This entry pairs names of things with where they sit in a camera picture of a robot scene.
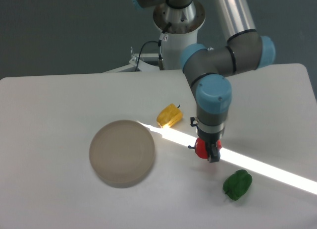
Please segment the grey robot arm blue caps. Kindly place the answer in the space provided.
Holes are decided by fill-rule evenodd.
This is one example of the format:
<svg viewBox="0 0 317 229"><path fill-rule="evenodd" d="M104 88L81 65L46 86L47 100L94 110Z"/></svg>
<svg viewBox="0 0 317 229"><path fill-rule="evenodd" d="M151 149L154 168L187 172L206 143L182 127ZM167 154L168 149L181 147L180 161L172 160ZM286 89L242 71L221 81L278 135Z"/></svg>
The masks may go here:
<svg viewBox="0 0 317 229"><path fill-rule="evenodd" d="M160 70L181 69L196 101L190 119L198 139L193 149L209 162L220 159L220 139L232 100L229 76L271 65L275 46L257 33L246 0L214 0L226 38L222 48L197 43L206 15L197 0L132 0L136 8L153 7L160 30Z"/></svg>

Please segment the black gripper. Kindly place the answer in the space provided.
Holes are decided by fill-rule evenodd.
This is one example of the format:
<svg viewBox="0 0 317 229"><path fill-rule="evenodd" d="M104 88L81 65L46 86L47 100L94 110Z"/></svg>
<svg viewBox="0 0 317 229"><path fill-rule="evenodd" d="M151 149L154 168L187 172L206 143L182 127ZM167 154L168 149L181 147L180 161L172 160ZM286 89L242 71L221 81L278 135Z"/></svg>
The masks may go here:
<svg viewBox="0 0 317 229"><path fill-rule="evenodd" d="M205 142L208 150L208 161L210 163L219 162L220 152L217 147L217 141L221 139L224 133L224 117L190 117L190 125L196 127L198 137Z"/></svg>

